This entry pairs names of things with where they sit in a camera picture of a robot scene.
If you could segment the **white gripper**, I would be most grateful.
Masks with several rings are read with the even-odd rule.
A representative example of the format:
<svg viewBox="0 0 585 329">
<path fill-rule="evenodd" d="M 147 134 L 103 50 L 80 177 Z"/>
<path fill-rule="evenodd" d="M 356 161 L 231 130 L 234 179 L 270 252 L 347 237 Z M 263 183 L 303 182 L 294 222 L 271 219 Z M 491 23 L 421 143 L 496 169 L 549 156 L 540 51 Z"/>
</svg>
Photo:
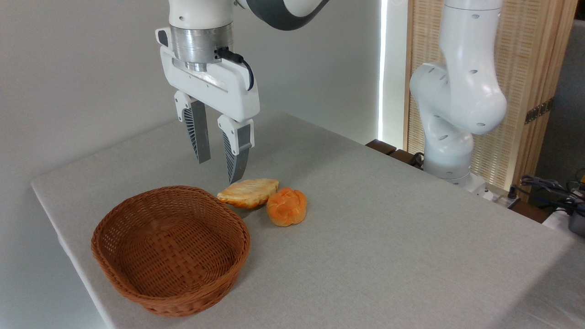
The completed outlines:
<svg viewBox="0 0 585 329">
<path fill-rule="evenodd" d="M 206 71 L 194 71 L 177 59 L 170 28 L 155 31 L 160 44 L 164 75 L 178 90 L 174 94 L 178 120 L 186 125 L 192 148 L 199 163 L 211 158 L 207 131 L 206 107 L 219 111 L 218 127 L 222 130 L 229 183 L 242 179 L 255 145 L 254 122 L 261 105 L 254 74 L 243 63 L 222 58 L 208 63 Z"/>
</svg>

